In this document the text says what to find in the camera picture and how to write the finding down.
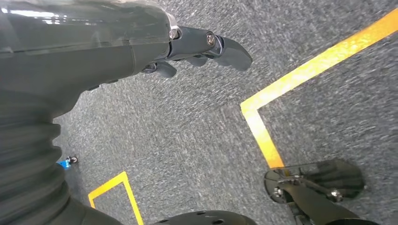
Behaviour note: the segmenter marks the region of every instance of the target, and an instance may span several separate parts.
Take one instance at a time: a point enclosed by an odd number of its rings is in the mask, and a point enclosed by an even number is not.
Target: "screw head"
[[[207,34],[207,44],[214,45],[215,44],[215,37],[214,34]]]

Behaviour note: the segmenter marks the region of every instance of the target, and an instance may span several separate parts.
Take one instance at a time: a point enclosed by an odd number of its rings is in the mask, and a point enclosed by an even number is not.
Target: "yellow tape line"
[[[241,109],[270,168],[284,166],[258,109],[398,30],[398,9],[327,49],[242,102]]]
[[[108,182],[106,182],[105,184],[101,185],[100,187],[98,187],[97,189],[93,190],[88,194],[88,199],[90,201],[91,207],[95,208],[94,198],[102,195],[103,193],[109,191],[110,189],[121,183],[123,183],[124,187],[126,188],[127,196],[129,197],[131,206],[133,208],[133,213],[136,217],[138,225],[144,225],[144,221],[142,220],[136,199],[134,198],[134,194],[129,183],[129,178],[127,177],[127,173],[125,171],[123,171],[119,175],[115,176],[114,178],[112,178],[111,180],[109,180]]]

